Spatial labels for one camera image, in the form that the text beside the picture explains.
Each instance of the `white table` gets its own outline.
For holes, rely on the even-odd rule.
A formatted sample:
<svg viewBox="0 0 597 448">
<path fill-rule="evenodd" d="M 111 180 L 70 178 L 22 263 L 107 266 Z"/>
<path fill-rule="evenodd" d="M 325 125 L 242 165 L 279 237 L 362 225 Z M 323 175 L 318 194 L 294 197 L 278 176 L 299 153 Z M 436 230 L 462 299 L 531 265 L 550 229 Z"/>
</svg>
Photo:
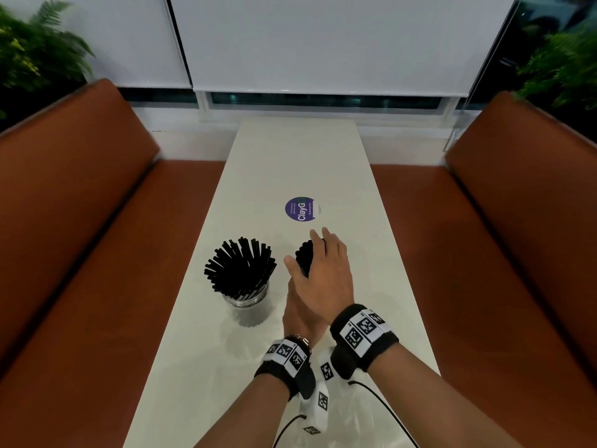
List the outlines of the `white table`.
<svg viewBox="0 0 597 448">
<path fill-rule="evenodd" d="M 286 203 L 298 196 L 319 203 L 316 220 L 298 222 L 286 215 Z M 191 448 L 230 406 L 270 342 L 282 336 L 289 278 L 282 259 L 309 239 L 309 229 L 321 231 L 322 226 L 348 247 L 356 301 L 377 310 L 400 341 L 437 371 L 354 122 L 248 118 L 222 173 L 125 448 Z M 250 329 L 232 322 L 204 275 L 214 249 L 241 236 L 271 245 L 278 263 L 269 291 L 276 309 Z M 313 358 L 319 348 L 332 345 L 327 333 Z M 360 373 L 359 378 L 372 386 L 368 376 Z M 294 399 L 282 424 L 297 413 Z M 291 427 L 278 446 L 299 446 L 298 434 L 298 426 Z M 328 446 L 332 440 L 336 444 L 330 446 L 338 448 L 410 446 L 383 406 L 360 387 L 331 397 L 328 432 L 310 437 L 308 446 Z"/>
</svg>

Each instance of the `black cable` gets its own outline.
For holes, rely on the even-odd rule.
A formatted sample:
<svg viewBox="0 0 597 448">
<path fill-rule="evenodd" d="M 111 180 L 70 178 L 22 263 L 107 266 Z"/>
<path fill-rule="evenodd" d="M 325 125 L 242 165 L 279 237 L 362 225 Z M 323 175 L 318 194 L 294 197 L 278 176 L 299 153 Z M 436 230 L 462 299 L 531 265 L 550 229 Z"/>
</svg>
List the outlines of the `black cable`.
<svg viewBox="0 0 597 448">
<path fill-rule="evenodd" d="M 272 448 L 276 448 L 276 445 L 278 444 L 278 442 L 280 441 L 280 437 L 282 437 L 282 434 L 284 433 L 284 431 L 286 429 L 288 429 L 288 427 L 294 422 L 294 420 L 298 420 L 299 418 L 302 418 L 303 420 L 307 419 L 306 415 L 296 415 L 292 420 L 290 420 L 286 426 L 284 428 L 282 428 L 282 430 L 280 431 L 280 433 L 278 434 L 278 438 L 276 439 L 276 441 L 273 443 L 273 447 Z"/>
<path fill-rule="evenodd" d="M 402 424 L 402 422 L 398 419 L 398 417 L 396 416 L 396 414 L 394 414 L 394 412 L 392 412 L 392 409 L 390 407 L 388 407 L 388 405 L 384 402 L 383 399 L 381 399 L 379 397 L 379 395 L 377 393 L 375 393 L 371 388 L 369 388 L 367 385 L 362 384 L 356 380 L 350 380 L 348 382 L 348 385 L 354 385 L 354 384 L 359 384 L 363 387 L 365 387 L 366 389 L 368 389 L 371 394 L 373 394 L 373 396 L 375 396 L 377 399 L 379 399 L 379 402 L 381 402 L 383 404 L 383 406 L 387 409 L 388 412 L 390 412 L 392 414 L 392 416 L 394 417 L 394 420 L 396 420 L 398 422 L 398 424 L 400 425 L 400 427 L 402 428 L 402 430 L 404 431 L 404 433 L 408 436 L 408 438 L 410 439 L 411 442 L 413 442 L 413 445 L 416 446 L 417 448 L 419 448 L 419 445 L 417 444 L 417 442 L 414 441 L 413 436 L 410 435 L 410 433 L 407 431 L 407 429 L 404 427 L 404 425 Z"/>
</svg>

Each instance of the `circular sticker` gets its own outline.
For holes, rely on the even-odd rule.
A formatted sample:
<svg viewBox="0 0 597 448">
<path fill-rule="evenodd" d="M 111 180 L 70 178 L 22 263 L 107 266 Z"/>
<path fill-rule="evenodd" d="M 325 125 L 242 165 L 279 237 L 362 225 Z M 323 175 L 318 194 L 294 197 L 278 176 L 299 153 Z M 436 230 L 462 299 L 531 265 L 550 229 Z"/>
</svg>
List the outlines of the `circular sticker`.
<svg viewBox="0 0 597 448">
<path fill-rule="evenodd" d="M 319 215 L 319 205 L 312 198 L 299 196 L 286 203 L 286 215 L 298 222 L 310 222 Z"/>
</svg>

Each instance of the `orange cushion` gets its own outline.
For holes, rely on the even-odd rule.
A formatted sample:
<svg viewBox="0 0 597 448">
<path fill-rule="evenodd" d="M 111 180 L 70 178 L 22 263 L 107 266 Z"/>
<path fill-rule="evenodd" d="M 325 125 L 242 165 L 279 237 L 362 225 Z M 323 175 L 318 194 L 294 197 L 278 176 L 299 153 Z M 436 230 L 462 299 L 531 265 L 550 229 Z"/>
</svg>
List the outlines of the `orange cushion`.
<svg viewBox="0 0 597 448">
<path fill-rule="evenodd" d="M 158 151 L 107 80 L 0 136 L 0 370 Z"/>
<path fill-rule="evenodd" d="M 595 145 L 504 92 L 446 161 L 597 369 Z"/>
<path fill-rule="evenodd" d="M 527 448 L 594 446 L 597 392 L 452 176 L 371 168 L 443 378 Z"/>
<path fill-rule="evenodd" d="M 121 448 L 222 162 L 161 161 L 0 382 L 0 446 Z"/>
</svg>

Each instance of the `white roller blind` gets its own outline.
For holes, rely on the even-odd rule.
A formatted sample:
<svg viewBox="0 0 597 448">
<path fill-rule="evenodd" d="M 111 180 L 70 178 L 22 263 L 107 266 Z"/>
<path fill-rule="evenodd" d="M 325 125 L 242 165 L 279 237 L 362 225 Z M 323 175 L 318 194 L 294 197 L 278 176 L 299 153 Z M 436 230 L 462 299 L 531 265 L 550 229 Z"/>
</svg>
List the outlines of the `white roller blind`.
<svg viewBox="0 0 597 448">
<path fill-rule="evenodd" d="M 28 17 L 44 0 L 1 0 Z M 73 2 L 64 27 L 83 37 L 96 58 L 96 78 L 120 86 L 190 88 L 164 0 L 63 0 Z"/>
<path fill-rule="evenodd" d="M 172 0 L 196 90 L 467 96 L 513 0 Z"/>
</svg>

